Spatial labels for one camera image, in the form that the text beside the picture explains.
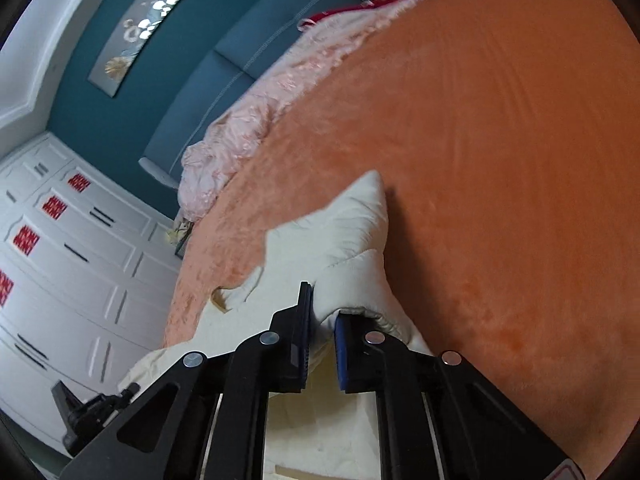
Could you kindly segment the items on bedside table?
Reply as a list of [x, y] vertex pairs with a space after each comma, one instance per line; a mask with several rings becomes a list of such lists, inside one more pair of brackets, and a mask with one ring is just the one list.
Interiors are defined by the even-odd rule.
[[194, 223], [181, 214], [175, 218], [172, 227], [166, 233], [166, 240], [174, 248], [174, 255], [182, 260], [186, 254], [186, 246], [190, 240]]

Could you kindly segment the pink lace bedspread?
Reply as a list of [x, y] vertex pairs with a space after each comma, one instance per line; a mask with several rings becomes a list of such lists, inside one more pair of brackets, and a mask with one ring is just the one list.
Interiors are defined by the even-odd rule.
[[420, 1], [394, 0], [377, 9], [334, 15], [303, 32], [247, 92], [208, 125], [202, 140], [186, 148], [181, 157], [178, 214], [192, 222], [203, 218], [291, 106], [371, 36]]

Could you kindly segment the cream quilted padded jacket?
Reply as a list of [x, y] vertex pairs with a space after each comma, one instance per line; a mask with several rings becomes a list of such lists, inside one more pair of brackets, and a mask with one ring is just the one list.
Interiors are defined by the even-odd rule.
[[375, 396], [338, 388], [333, 329], [339, 313], [364, 313], [411, 350], [430, 351], [387, 283], [387, 232], [383, 182], [369, 171], [324, 208], [270, 230], [264, 263], [240, 286], [213, 292], [194, 336], [148, 353], [121, 384], [146, 389], [190, 351], [212, 358], [234, 350], [295, 304], [307, 282], [314, 289], [308, 382], [302, 393], [270, 396], [264, 476], [380, 478]]

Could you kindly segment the blue upholstered headboard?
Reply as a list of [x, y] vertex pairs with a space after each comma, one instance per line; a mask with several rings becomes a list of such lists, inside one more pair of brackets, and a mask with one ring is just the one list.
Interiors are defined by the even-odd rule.
[[151, 136], [139, 165], [175, 190], [181, 159], [215, 119], [250, 88], [300, 36], [298, 25], [314, 14], [356, 6], [362, 0], [258, 0], [243, 14], [182, 86]]

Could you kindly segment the long floral wall painting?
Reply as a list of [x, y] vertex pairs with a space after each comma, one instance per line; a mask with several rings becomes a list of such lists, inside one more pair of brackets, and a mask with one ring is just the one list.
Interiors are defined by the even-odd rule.
[[145, 44], [179, 1], [134, 0], [96, 58], [89, 81], [114, 98]]

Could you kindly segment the orange plush bed blanket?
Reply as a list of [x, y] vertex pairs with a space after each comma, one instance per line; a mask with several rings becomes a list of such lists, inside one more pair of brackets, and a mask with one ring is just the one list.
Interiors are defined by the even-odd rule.
[[639, 43], [612, 0], [422, 0], [276, 123], [195, 227], [166, 344], [265, 232], [378, 171], [388, 282], [594, 479], [639, 417]]

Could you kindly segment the red pillow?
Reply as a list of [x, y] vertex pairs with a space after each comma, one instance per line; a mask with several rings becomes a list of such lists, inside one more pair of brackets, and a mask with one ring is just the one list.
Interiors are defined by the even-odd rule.
[[386, 6], [386, 4], [388, 4], [388, 1], [383, 1], [383, 2], [366, 1], [363, 4], [360, 4], [359, 6], [345, 6], [344, 8], [341, 8], [341, 9], [334, 9], [334, 10], [319, 12], [299, 20], [296, 24], [296, 28], [299, 32], [306, 32], [306, 30], [311, 29], [311, 27], [316, 26], [318, 23], [325, 20], [326, 18], [330, 18], [331, 16], [348, 13], [348, 12], [360, 12], [365, 10], [373, 10], [373, 9], [380, 8], [381, 6]]

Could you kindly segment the white wardrobe with red stickers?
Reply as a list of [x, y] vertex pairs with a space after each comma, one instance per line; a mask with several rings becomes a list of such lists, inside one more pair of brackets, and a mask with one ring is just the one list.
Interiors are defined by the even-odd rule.
[[160, 348], [181, 266], [170, 220], [51, 133], [1, 163], [1, 407], [60, 450], [52, 387], [112, 394]]

